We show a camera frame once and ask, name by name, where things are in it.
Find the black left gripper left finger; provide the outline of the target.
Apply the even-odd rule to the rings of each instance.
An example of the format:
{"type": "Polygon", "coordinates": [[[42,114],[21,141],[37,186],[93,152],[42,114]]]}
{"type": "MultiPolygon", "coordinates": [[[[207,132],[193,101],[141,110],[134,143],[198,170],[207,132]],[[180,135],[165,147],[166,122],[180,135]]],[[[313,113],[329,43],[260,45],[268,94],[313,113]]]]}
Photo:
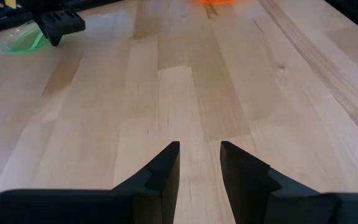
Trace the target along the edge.
{"type": "Polygon", "coordinates": [[[173,141],[111,190],[0,192],[0,223],[173,223],[179,182],[180,143],[173,141]]]}

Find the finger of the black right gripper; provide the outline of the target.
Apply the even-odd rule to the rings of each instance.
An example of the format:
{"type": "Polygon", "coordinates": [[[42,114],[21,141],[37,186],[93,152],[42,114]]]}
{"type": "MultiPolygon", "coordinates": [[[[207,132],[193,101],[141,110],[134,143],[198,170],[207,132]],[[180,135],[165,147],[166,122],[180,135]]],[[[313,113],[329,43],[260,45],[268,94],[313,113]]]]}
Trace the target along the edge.
{"type": "Polygon", "coordinates": [[[71,9],[44,12],[34,16],[43,35],[52,46],[57,46],[64,35],[86,29],[85,21],[71,9]]]}

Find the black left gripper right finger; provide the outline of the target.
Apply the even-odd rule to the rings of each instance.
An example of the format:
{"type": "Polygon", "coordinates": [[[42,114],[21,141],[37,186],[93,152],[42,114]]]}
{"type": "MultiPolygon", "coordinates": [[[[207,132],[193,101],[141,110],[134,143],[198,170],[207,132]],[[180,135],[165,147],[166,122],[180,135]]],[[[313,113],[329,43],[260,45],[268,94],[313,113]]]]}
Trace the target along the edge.
{"type": "Polygon", "coordinates": [[[236,223],[358,223],[358,193],[315,191],[229,141],[220,163],[236,223]]]}

